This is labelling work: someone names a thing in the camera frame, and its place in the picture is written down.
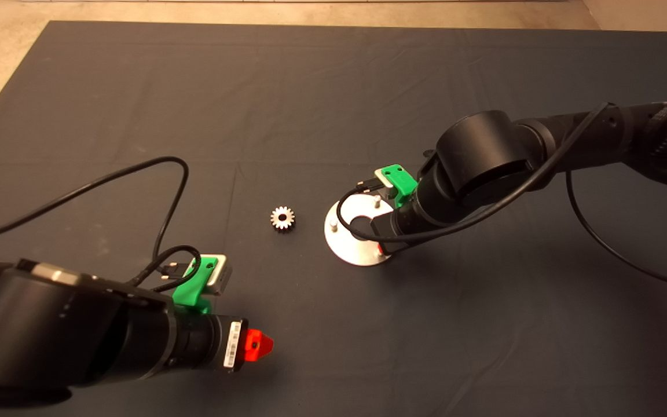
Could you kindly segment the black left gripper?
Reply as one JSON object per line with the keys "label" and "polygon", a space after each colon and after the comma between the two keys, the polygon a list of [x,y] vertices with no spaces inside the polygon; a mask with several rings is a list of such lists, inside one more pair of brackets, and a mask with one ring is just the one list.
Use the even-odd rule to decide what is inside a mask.
{"label": "black left gripper", "polygon": [[248,329],[245,317],[178,312],[168,369],[239,372],[244,361],[259,361],[273,348],[274,340]]}

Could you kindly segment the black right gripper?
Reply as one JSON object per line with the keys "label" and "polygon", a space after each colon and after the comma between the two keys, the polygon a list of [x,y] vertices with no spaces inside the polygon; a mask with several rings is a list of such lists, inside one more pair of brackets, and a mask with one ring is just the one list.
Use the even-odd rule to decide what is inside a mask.
{"label": "black right gripper", "polygon": [[[380,239],[431,232],[445,227],[444,222],[437,221],[424,210],[416,196],[411,196],[407,203],[394,211],[374,217],[370,225],[373,234]],[[378,254],[386,255],[381,243],[378,243]]]}

